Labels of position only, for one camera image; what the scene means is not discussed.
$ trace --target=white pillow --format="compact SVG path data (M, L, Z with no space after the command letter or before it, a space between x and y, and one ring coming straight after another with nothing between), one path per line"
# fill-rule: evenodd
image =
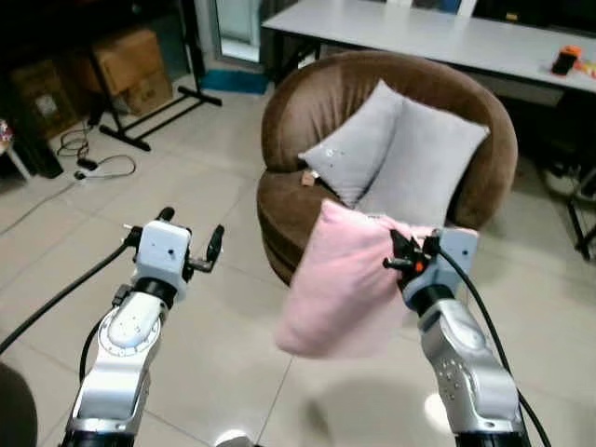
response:
M340 128L298 155L348 207L354 207L381 167L403 100L380 80Z
M384 164L357 209L413 225L444 226L455 188L489 132L405 98Z

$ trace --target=white desk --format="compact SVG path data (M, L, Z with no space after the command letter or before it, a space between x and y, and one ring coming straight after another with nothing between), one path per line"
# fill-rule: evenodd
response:
M549 72L565 45L596 60L596 39L573 34L365 0L302 0L263 26L596 93L586 74Z

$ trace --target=cardboard box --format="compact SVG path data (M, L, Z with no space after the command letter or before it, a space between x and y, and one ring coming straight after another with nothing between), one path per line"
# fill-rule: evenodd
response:
M157 36L151 30L140 29L114 35L94 45L93 51L112 96L164 68ZM83 87L101 91L88 57L78 57L74 71Z
M54 62L41 61L20 68L10 78L47 139L78 121Z
M122 96L133 114L145 115L171 100L171 82L168 75L160 70L139 81Z

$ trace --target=brown armchair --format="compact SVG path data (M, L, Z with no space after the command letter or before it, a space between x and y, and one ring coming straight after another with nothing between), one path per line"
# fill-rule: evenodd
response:
M300 262L323 198L339 201L323 184L301 186L297 155L339 128L379 79L399 93L488 126L452 198L448 219L480 229L513 181L517 142L508 113L486 88L445 65L379 51L356 51L317 61L288 77L268 103L262 144L266 171L257 211L269 263L286 283Z

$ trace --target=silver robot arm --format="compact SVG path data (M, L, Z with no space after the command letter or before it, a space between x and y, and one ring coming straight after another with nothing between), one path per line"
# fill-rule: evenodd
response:
M469 271L477 237L437 230L423 247L392 231L395 258L386 268L402 272L403 299L418 313L423 351L437 377L440 397L457 445L523 445L524 426L513 378L496 360L476 319L455 300L461 278L439 249Z
M81 385L62 446L131 446L149 392L149 366L169 310L184 299L195 270L209 273L222 246L218 226L205 259L189 256L191 232L169 222L172 209L131 234L138 241L130 286L98 329L98 354Z

